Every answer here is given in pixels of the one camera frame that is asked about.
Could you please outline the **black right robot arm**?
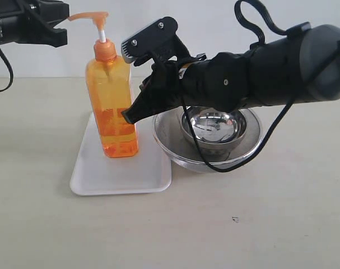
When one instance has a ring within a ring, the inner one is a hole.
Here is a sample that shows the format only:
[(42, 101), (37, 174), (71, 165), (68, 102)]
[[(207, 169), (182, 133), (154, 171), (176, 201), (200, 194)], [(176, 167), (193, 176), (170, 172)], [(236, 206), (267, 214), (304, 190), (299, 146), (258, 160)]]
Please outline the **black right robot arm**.
[(136, 123), (179, 106), (220, 112), (340, 99), (340, 28), (293, 27), (287, 37), (243, 54), (218, 53), (153, 64), (133, 104), (122, 112)]

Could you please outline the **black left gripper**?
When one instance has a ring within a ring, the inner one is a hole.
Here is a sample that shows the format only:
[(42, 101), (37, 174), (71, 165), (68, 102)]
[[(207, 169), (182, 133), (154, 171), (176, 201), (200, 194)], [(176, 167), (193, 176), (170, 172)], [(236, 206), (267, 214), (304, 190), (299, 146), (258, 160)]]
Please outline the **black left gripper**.
[[(63, 1), (0, 1), (0, 44), (65, 46), (67, 30), (51, 27), (68, 17), (69, 4)], [(51, 27), (42, 28), (42, 20)]]

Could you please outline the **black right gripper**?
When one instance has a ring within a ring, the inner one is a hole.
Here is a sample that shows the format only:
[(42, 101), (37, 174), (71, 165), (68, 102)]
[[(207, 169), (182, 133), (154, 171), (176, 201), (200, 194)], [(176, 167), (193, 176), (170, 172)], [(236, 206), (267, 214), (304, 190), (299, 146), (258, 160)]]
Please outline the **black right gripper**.
[(122, 116), (129, 124), (181, 106), (181, 87), (178, 64), (191, 60), (189, 50), (180, 39), (169, 39), (147, 48), (141, 63), (152, 59), (152, 73), (140, 85), (141, 92)]

